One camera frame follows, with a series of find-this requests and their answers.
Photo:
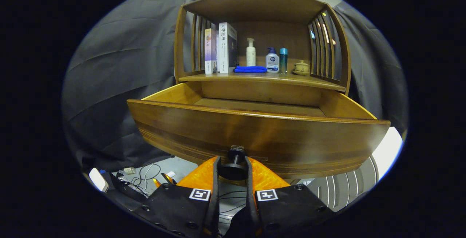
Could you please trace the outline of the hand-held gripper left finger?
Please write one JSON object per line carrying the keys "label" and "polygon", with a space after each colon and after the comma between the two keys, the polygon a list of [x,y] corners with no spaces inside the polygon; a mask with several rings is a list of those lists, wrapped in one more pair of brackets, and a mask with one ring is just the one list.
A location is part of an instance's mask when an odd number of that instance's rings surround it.
{"label": "hand-held gripper left finger", "polygon": [[177,184],[161,184],[134,215],[175,237],[218,237],[220,164],[221,158],[215,156]]}

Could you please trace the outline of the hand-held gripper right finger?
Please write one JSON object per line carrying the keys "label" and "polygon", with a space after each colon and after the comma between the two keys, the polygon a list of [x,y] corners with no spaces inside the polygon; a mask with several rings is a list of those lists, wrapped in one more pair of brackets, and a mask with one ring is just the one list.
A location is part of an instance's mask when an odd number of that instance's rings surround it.
{"label": "hand-held gripper right finger", "polygon": [[306,185],[290,185],[251,157],[245,162],[246,238],[303,238],[335,216]]}

